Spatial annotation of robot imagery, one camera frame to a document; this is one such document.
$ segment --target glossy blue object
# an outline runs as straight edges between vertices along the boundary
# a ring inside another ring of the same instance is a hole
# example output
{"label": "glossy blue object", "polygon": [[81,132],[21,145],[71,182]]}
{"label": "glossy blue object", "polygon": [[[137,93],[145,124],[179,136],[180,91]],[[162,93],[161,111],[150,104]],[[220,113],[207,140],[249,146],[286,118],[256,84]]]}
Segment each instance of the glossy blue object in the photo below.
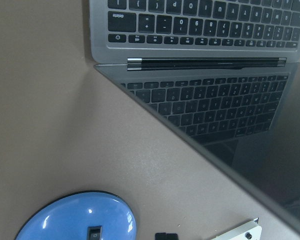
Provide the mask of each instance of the glossy blue object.
{"label": "glossy blue object", "polygon": [[101,226],[101,240],[135,240],[137,226],[129,206],[105,192],[82,192],[41,209],[16,240],[87,240],[88,228]]}

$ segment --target blue object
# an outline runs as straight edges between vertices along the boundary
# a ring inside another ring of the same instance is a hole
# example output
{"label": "blue object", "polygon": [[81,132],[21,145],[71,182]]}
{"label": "blue object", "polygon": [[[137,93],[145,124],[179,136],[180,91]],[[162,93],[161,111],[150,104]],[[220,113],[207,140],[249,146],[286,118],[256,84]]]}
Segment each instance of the blue object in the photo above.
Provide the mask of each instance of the blue object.
{"label": "blue object", "polygon": [[112,194],[90,191],[44,207],[23,226],[16,240],[87,240],[89,228],[99,226],[101,240],[136,239],[136,220],[129,206]]}

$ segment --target beige tabletop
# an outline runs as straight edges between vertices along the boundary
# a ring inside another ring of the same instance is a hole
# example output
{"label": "beige tabletop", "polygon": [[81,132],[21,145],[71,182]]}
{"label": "beige tabletop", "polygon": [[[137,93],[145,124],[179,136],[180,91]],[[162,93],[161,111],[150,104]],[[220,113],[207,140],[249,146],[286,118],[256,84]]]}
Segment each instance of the beige tabletop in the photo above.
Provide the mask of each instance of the beige tabletop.
{"label": "beige tabletop", "polygon": [[87,0],[0,0],[0,240],[39,208],[101,190],[132,208],[138,240],[208,240],[260,217],[300,239],[93,69]]}

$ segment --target laptop keyboard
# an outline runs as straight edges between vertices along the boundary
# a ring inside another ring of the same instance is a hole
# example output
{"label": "laptop keyboard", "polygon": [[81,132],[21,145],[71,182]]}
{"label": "laptop keyboard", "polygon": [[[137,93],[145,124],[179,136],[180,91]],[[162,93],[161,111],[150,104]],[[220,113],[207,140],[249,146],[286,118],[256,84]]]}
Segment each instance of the laptop keyboard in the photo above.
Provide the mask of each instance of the laptop keyboard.
{"label": "laptop keyboard", "polygon": [[111,43],[298,46],[300,0],[107,0]]}
{"label": "laptop keyboard", "polygon": [[200,143],[267,131],[288,75],[122,84]]}

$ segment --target black screw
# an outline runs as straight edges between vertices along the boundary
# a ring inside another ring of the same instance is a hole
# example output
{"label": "black screw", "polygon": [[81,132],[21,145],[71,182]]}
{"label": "black screw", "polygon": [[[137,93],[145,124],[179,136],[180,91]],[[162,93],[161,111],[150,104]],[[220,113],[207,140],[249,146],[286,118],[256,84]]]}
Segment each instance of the black screw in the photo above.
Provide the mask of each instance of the black screw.
{"label": "black screw", "polygon": [[247,239],[252,239],[252,235],[250,234],[250,232],[248,232],[248,233],[245,235],[245,237],[246,237]]}

